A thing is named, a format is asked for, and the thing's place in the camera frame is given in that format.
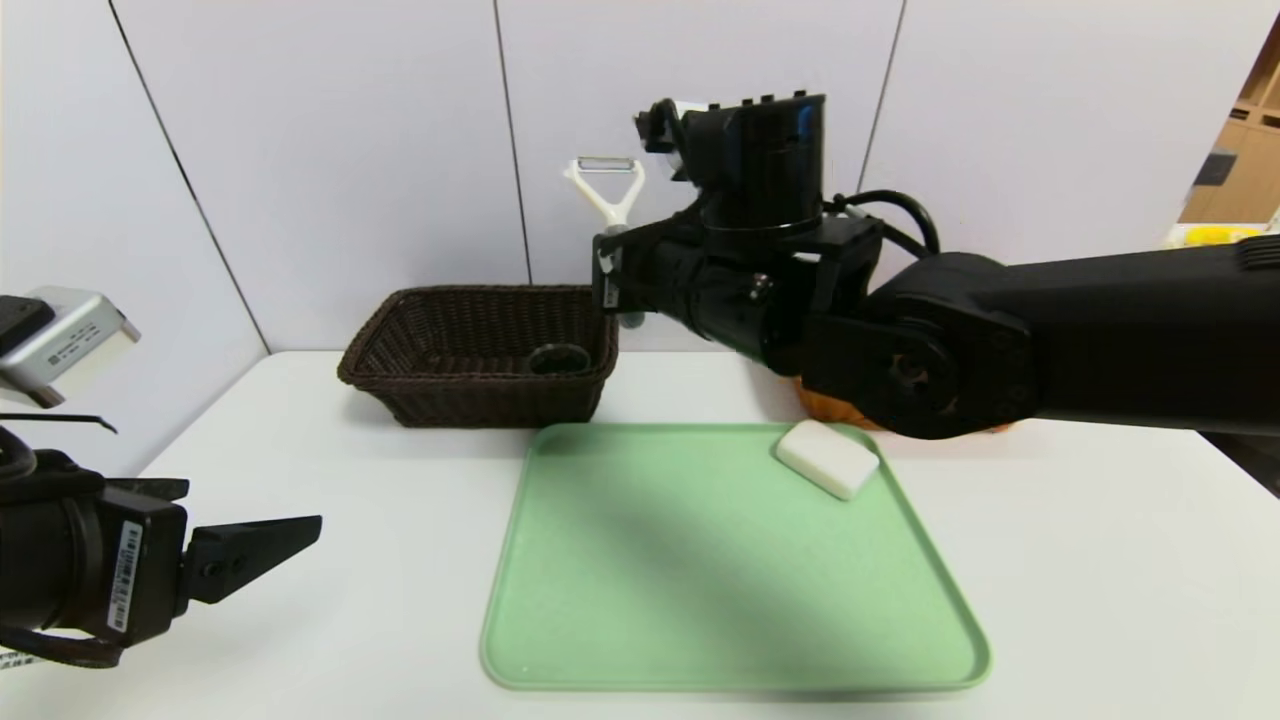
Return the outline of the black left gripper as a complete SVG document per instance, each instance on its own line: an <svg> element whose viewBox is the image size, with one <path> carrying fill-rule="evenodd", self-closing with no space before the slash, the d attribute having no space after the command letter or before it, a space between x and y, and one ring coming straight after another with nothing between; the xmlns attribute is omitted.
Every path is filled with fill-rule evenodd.
<svg viewBox="0 0 1280 720"><path fill-rule="evenodd" d="M319 515L197 527L180 478L109 478L92 495L3 509L3 625L132 647L191 603L219 603L315 544Z"/></svg>

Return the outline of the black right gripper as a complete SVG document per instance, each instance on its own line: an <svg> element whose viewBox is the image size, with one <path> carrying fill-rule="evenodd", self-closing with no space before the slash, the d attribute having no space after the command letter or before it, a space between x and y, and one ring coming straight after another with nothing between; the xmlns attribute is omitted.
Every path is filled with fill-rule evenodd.
<svg viewBox="0 0 1280 720"><path fill-rule="evenodd" d="M646 224L593 241L607 314L650 313L727 348L763 346L763 250L703 224Z"/></svg>

